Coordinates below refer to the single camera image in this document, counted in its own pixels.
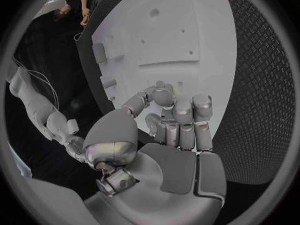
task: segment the person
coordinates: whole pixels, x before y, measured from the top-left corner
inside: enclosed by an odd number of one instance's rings
[[[65,6],[54,11],[56,20],[61,20],[69,15],[82,16],[80,25],[87,25],[89,18],[100,0],[66,0]]]

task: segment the white panel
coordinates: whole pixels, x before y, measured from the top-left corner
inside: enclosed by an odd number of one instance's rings
[[[116,108],[163,80],[179,97],[211,95],[210,129],[215,134],[236,69],[236,31],[228,0],[123,0],[92,40],[104,44],[108,61],[100,64],[101,80],[116,80],[115,87],[106,89]],[[136,119],[145,132],[148,113],[160,115],[159,106],[151,104]]]

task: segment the silver joint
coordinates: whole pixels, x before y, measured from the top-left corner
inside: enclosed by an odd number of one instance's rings
[[[123,167],[119,167],[107,177],[103,176],[101,180],[96,180],[98,189],[109,197],[131,188],[136,183],[134,176]]]

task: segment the wire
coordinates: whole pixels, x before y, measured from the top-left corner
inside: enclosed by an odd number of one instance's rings
[[[28,69],[27,69],[20,61],[18,61],[14,56],[12,57],[12,59],[14,60],[14,62],[15,62],[17,65],[19,65],[20,67],[26,69],[26,70],[28,71],[28,73],[29,73],[31,76],[33,76],[33,77],[39,79],[40,81],[44,82],[45,84],[47,84],[47,85],[51,88],[52,95],[53,95],[53,98],[54,98],[55,107],[57,108],[57,110],[59,110],[59,109],[60,109],[59,97],[58,97],[57,92],[55,91],[55,89],[54,89],[53,86],[51,85],[49,79],[48,79],[43,73],[41,73],[41,72],[39,72],[39,71],[28,70]],[[45,78],[45,80],[42,79],[41,77],[35,75],[34,73],[43,76],[43,77]]]

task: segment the black mesh surface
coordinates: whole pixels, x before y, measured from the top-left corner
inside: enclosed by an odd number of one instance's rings
[[[293,131],[295,91],[283,47],[249,0],[229,0],[236,29],[233,87],[213,138],[229,181],[269,182],[278,171]]]

